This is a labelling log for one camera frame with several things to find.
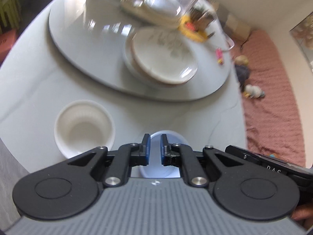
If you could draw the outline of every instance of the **gray floor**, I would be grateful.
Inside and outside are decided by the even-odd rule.
[[[15,183],[28,172],[11,155],[0,139],[0,229],[6,230],[19,219],[12,201]]]

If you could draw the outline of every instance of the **small pink item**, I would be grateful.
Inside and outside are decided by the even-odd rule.
[[[216,58],[217,58],[217,62],[219,64],[224,64],[224,58],[223,58],[223,52],[220,48],[218,48],[216,51]]]
[[[2,63],[16,42],[16,29],[0,35],[0,62]]]

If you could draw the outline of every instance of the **round black disc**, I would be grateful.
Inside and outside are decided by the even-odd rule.
[[[227,168],[216,182],[213,194],[229,212],[256,221],[289,215],[300,196],[290,178],[254,165]]]
[[[51,166],[22,178],[13,189],[17,209],[33,219],[71,217],[89,207],[98,185],[83,167]]]

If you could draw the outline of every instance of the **small white bowl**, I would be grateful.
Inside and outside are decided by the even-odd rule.
[[[180,143],[188,145],[187,140],[174,131],[159,131],[151,135],[150,160],[147,166],[139,166],[144,178],[180,178],[179,168],[174,166],[163,166],[161,163],[161,135],[166,134],[170,144]]]
[[[95,147],[111,150],[115,125],[107,110],[91,100],[77,100],[64,107],[54,125],[54,140],[66,158]]]

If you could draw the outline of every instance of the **white round tray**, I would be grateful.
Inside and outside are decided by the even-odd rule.
[[[211,8],[206,1],[200,2]],[[186,38],[199,68],[185,85],[153,89],[134,78],[124,64],[123,48],[126,36],[143,25],[121,9],[120,0],[55,0],[49,16],[50,33],[60,52],[83,73],[113,89],[149,99],[190,101],[204,98],[224,84],[231,56],[225,52],[224,64],[219,65],[214,48],[210,48],[227,48],[218,21],[210,26],[216,33],[207,45]]]

